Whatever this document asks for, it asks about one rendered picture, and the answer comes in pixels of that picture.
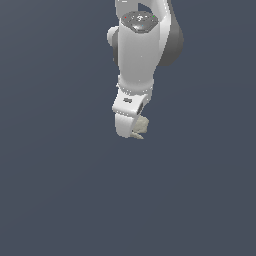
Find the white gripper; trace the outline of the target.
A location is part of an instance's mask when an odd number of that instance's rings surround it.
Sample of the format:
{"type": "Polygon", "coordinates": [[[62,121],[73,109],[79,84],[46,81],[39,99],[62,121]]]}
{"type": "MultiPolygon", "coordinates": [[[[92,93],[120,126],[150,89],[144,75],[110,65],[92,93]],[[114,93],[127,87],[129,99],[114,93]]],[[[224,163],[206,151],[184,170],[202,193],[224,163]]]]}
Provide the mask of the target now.
{"type": "Polygon", "coordinates": [[[127,95],[118,90],[112,110],[115,114],[116,133],[124,138],[129,138],[135,121],[148,102],[148,95],[127,95]]]}

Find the small pale beige lumpy object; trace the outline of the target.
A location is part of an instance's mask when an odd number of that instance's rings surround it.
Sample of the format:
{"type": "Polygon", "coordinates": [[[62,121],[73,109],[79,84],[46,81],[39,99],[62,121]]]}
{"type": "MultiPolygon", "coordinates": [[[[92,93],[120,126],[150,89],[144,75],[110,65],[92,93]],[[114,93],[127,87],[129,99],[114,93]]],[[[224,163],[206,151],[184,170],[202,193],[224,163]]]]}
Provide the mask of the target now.
{"type": "Polygon", "coordinates": [[[131,137],[136,139],[142,139],[142,133],[147,132],[148,124],[149,124],[149,120],[146,117],[139,116],[131,132],[131,137]]]}

